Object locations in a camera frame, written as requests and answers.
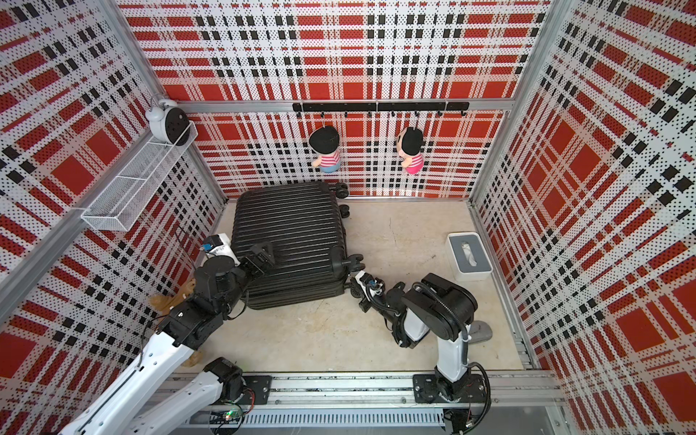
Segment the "black ribbed hard suitcase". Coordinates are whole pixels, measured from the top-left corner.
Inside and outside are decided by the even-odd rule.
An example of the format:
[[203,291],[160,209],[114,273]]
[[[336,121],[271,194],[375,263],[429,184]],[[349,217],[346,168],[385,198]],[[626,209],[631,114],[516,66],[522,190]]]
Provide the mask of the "black ribbed hard suitcase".
[[242,194],[236,203],[231,247],[239,256],[268,242],[275,266],[248,287],[254,310],[338,297],[364,256],[349,254],[343,220],[350,208],[345,183],[312,181]]

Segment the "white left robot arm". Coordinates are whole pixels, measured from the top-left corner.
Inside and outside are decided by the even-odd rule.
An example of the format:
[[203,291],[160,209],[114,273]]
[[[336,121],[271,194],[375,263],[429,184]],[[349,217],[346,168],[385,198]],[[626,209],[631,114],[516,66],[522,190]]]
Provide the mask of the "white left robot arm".
[[170,375],[230,320],[249,285],[275,266],[270,243],[249,255],[208,259],[195,271],[191,297],[163,317],[140,355],[63,434],[169,434],[185,420],[220,400],[237,406],[248,392],[242,370],[225,358],[208,364],[193,381],[147,409],[146,403]]

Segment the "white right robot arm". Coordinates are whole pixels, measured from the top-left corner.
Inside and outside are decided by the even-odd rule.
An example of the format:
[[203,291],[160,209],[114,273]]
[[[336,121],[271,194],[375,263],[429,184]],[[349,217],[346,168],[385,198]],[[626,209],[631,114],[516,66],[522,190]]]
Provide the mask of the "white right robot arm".
[[391,289],[364,270],[350,278],[350,291],[361,310],[378,313],[395,344],[413,349],[428,335],[435,335],[438,356],[431,374],[413,377],[418,403],[491,403],[486,369],[469,360],[478,302],[466,288],[430,273],[407,287]]

